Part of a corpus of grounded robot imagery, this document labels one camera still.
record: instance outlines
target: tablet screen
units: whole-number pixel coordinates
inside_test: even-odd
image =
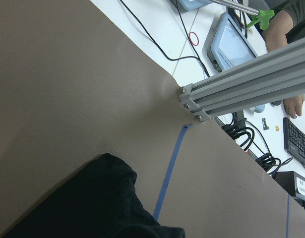
[[[230,20],[226,22],[218,48],[233,66],[237,66],[255,58],[254,53],[243,41]]]

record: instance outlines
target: metal rod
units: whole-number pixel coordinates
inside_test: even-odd
[[[220,5],[231,7],[231,8],[236,9],[236,10],[243,11],[243,12],[248,13],[250,15],[254,15],[254,16],[259,15],[259,11],[257,9],[254,9],[254,8],[251,8],[251,7],[248,7],[248,6],[244,6],[243,4],[240,4],[240,3],[237,3],[237,2],[233,2],[233,1],[230,1],[230,0],[210,0],[210,1],[218,3]]]
[[[200,121],[305,93],[305,37],[184,87],[180,103]]]

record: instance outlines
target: finger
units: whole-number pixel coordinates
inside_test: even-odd
[[[295,107],[288,107],[287,113],[289,114],[289,116],[291,116],[291,118],[293,119],[297,118]]]
[[[302,116],[302,105],[297,105],[296,113],[298,116]]]

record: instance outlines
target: red rubber band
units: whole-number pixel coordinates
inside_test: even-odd
[[[193,33],[193,34],[196,36],[196,38],[197,38],[197,44],[194,44],[194,42],[192,41],[192,39],[191,39],[191,33]],[[195,32],[191,31],[191,32],[188,34],[188,37],[189,37],[189,39],[190,39],[192,45],[198,46],[198,44],[200,43],[200,41],[199,41],[198,36],[196,35]]]

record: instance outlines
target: black fabric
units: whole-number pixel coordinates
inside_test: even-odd
[[[136,173],[105,154],[57,189],[5,237],[184,238],[162,227],[135,194]]]

